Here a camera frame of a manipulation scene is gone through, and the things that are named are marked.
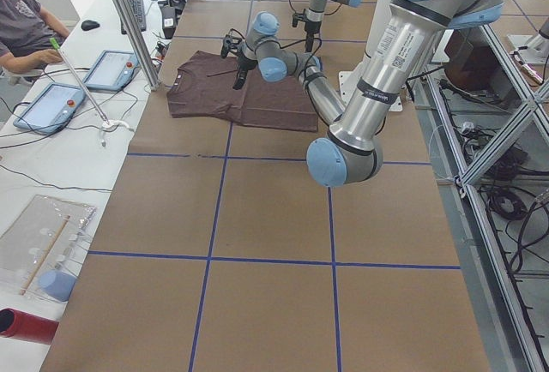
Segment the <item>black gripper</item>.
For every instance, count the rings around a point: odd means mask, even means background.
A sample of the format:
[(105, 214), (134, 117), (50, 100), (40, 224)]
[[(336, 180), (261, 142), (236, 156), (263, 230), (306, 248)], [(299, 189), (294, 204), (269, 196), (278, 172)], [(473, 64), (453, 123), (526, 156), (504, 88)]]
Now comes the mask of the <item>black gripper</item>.
[(321, 28), (320, 21), (306, 21), (305, 22), (305, 51), (312, 52), (312, 47), (314, 45), (314, 38), (319, 34)]
[(237, 74), (232, 85), (234, 90), (240, 90), (243, 88), (248, 72), (256, 67), (256, 59), (250, 59), (241, 54), (237, 56), (237, 65)]

